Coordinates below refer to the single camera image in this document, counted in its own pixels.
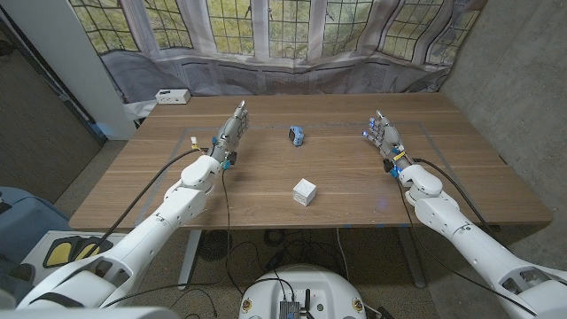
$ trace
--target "window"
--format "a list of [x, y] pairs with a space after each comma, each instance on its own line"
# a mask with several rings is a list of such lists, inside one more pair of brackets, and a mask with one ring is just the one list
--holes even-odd
[[216, 50], [254, 55], [250, 0], [207, 0]]
[[98, 54], [138, 51], [119, 0], [71, 0], [71, 5]]
[[477, 19], [478, 12], [462, 12], [454, 24], [433, 44], [427, 62], [452, 65], [462, 40]]
[[325, 14], [322, 56], [356, 50], [368, 22], [371, 0], [329, 0]]
[[144, 0], [144, 4], [160, 49], [193, 47], [175, 0]]
[[443, 0], [407, 0], [386, 34], [383, 53], [411, 60], [417, 39], [439, 12]]
[[269, 1], [271, 58], [307, 58], [310, 11], [309, 0]]

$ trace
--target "table leg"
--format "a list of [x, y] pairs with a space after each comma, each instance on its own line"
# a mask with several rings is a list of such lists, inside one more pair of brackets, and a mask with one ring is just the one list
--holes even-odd
[[422, 264], [417, 255], [416, 243], [411, 237], [408, 227], [398, 227], [398, 237], [400, 238], [401, 248], [408, 261], [409, 272], [414, 279], [414, 286], [423, 289], [427, 286], [425, 276], [423, 275]]
[[[191, 230], [189, 233], [189, 240], [185, 248], [185, 257], [183, 257], [183, 264], [179, 273], [178, 284], [185, 284], [190, 281], [193, 266], [197, 261], [197, 248], [198, 242], [201, 239], [201, 230]], [[179, 286], [179, 290], [185, 290], [187, 285]]]

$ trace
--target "white box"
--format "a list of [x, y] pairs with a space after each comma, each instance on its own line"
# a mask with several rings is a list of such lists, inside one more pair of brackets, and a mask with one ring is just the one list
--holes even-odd
[[301, 181], [299, 181], [299, 183], [293, 188], [293, 199], [297, 200], [304, 206], [307, 206], [315, 197], [315, 191], [317, 191], [317, 187], [305, 178], [302, 178]]
[[160, 89], [156, 94], [160, 104], [187, 104], [190, 98], [188, 89]]

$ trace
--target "robotic hand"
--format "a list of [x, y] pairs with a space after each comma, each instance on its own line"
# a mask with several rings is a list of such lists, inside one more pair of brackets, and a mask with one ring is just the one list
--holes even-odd
[[240, 137], [248, 128], [248, 111], [241, 102], [224, 124], [208, 155], [200, 156], [166, 191], [163, 203], [115, 247], [66, 264], [39, 283], [18, 309], [62, 307], [102, 308], [135, 291], [153, 257], [181, 225], [203, 212], [212, 179], [234, 164]]
[[240, 137], [248, 126], [248, 110], [245, 108], [245, 101], [242, 101], [234, 115], [224, 123], [217, 136], [213, 138], [213, 147], [207, 155], [219, 161], [225, 169], [229, 168], [234, 162], [232, 159], [228, 159], [229, 161], [226, 159], [237, 148]]
[[567, 310], [567, 272], [517, 258], [459, 210], [442, 182], [406, 154], [396, 128], [377, 111], [363, 135], [380, 150], [384, 170], [409, 187], [405, 196], [425, 226], [447, 238], [469, 264], [499, 293], [511, 318], [561, 318]]

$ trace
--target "wooden table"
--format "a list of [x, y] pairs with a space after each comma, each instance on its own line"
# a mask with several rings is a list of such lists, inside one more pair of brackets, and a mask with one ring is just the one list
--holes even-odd
[[[158, 105], [73, 215], [78, 230], [103, 230], [190, 137], [210, 144], [218, 127], [246, 101], [250, 129], [225, 174], [233, 229], [383, 227], [408, 224], [395, 180], [382, 169], [378, 150], [361, 136], [368, 118], [382, 111], [412, 157], [430, 160], [456, 177], [492, 224], [545, 223], [550, 212], [512, 168], [440, 93], [269, 97], [192, 97], [187, 105]], [[290, 125], [304, 129], [295, 147]], [[161, 203], [166, 189], [197, 158], [175, 163], [120, 225], [132, 229]], [[477, 218], [449, 182], [445, 190]], [[301, 178], [317, 185], [308, 207], [292, 199]], [[184, 227], [226, 229], [227, 211], [217, 181], [206, 210]]]

